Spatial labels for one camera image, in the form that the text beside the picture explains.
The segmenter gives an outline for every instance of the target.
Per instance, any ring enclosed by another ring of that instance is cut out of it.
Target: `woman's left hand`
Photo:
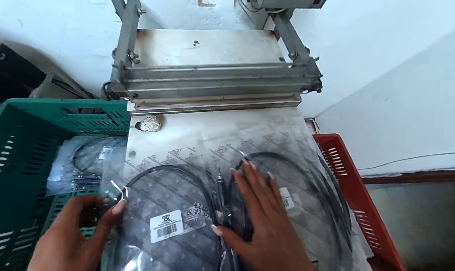
[[[86,240],[80,227],[96,225],[102,197],[88,194],[71,198],[37,242],[27,271],[95,271],[107,233],[120,218],[126,203],[121,200],[112,206],[98,221],[92,237]]]

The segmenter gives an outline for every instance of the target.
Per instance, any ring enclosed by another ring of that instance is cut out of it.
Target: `red plastic crate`
[[[406,271],[341,137],[337,133],[314,134],[313,137],[339,180],[341,191],[373,250],[375,256],[368,259],[373,271]]]

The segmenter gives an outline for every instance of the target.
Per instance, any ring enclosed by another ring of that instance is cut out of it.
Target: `barcode label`
[[[292,200],[291,194],[289,194],[288,189],[283,187],[279,189],[279,193],[281,194],[281,198],[283,199],[284,209],[289,210],[291,208],[294,208],[294,201]]]
[[[182,221],[184,222],[184,233],[197,230],[206,225],[206,217],[203,212],[194,206],[182,211]]]
[[[199,219],[197,219],[197,218],[194,218],[194,219],[191,219],[188,221],[184,221],[184,230],[186,230],[188,228],[193,228],[198,225],[199,225]]]
[[[181,210],[150,219],[150,242],[155,243],[183,232]]]
[[[163,237],[167,234],[171,234],[173,232],[177,231],[177,225],[176,224],[172,224],[170,226],[167,226],[165,228],[162,228],[162,229],[158,229],[157,230],[157,238],[159,237]]]

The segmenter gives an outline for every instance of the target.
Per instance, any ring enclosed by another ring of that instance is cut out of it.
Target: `green plastic crate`
[[[57,148],[80,133],[128,134],[125,101],[14,98],[0,108],[0,270],[25,270],[67,200],[46,197]],[[101,114],[78,114],[94,108]],[[92,229],[85,229],[88,237]]]

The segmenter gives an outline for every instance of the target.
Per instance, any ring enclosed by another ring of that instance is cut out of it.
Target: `clear plastic bag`
[[[210,227],[217,223],[214,180],[195,150],[153,154],[140,165],[125,159],[125,148],[106,153],[101,192],[111,204],[128,200],[108,270],[215,270],[222,263],[225,249]]]
[[[210,153],[204,156],[207,168],[220,168],[230,179],[224,223],[250,241],[252,222],[230,174],[231,168],[242,171],[246,158],[266,178],[268,171],[276,177],[291,224],[319,270],[351,270],[349,209],[305,125],[291,125],[267,121],[204,142]]]
[[[95,134],[65,140],[52,163],[47,195],[99,188],[107,145],[126,146],[127,137]]]

